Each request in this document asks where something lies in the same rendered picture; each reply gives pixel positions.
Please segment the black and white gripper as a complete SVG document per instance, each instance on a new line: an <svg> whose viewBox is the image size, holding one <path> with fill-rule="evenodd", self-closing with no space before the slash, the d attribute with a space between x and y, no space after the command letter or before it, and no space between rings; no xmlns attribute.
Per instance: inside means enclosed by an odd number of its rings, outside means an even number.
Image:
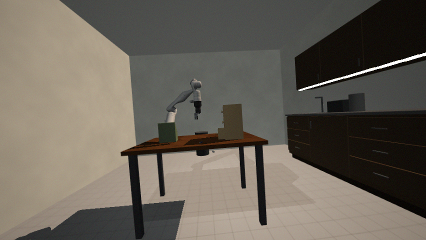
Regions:
<svg viewBox="0 0 426 240"><path fill-rule="evenodd" d="M189 102L194 103L194 107L195 107L194 119L198 120L198 114L201 113L201 106L202 106L201 96L194 96L193 100L189 100Z"/></svg>

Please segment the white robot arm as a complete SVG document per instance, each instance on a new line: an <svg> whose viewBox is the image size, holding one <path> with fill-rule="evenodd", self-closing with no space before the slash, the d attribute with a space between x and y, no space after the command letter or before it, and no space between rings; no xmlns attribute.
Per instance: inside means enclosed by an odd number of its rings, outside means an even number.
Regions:
<svg viewBox="0 0 426 240"><path fill-rule="evenodd" d="M175 122L175 116L177 114L177 109L174 107L174 105L178 103L184 102L192 93L193 97L195 96L201 96L201 92L199 90L196 90L198 88L202 87L202 83L200 81L197 81L195 78L190 82L190 85L192 87L191 90L183 91L167 108L168 111L166 120L164 123L172 123Z"/></svg>

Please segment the tan wooden chest of drawers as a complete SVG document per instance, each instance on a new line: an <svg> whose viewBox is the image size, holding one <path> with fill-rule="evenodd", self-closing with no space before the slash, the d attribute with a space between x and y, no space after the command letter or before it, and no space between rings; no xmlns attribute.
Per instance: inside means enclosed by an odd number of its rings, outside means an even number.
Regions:
<svg viewBox="0 0 426 240"><path fill-rule="evenodd" d="M244 139L242 104L223 105L225 140Z"/></svg>

